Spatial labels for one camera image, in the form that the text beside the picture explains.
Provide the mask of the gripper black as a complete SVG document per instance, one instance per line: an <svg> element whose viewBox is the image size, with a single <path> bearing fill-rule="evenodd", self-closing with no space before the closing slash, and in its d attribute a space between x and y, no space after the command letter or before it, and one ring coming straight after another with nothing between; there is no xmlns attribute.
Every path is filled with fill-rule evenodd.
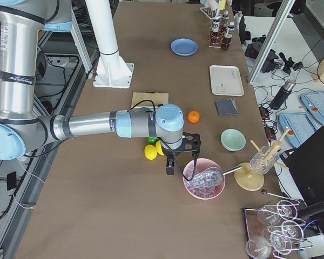
<svg viewBox="0 0 324 259"><path fill-rule="evenodd" d="M198 133L191 134L183 132L181 138L176 142L166 142L160 138L163 150L166 152L166 174L174 175L176 156L180 153L192 153L194 159L200 154L201 140Z"/></svg>

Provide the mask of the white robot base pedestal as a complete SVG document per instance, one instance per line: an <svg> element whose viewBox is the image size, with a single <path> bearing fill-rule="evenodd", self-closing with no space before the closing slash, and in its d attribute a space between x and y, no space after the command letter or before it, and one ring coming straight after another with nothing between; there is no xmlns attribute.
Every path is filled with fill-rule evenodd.
<svg viewBox="0 0 324 259"><path fill-rule="evenodd" d="M125 62L119 54L109 1L89 0L86 6L100 54L93 85L129 88L134 64Z"/></svg>

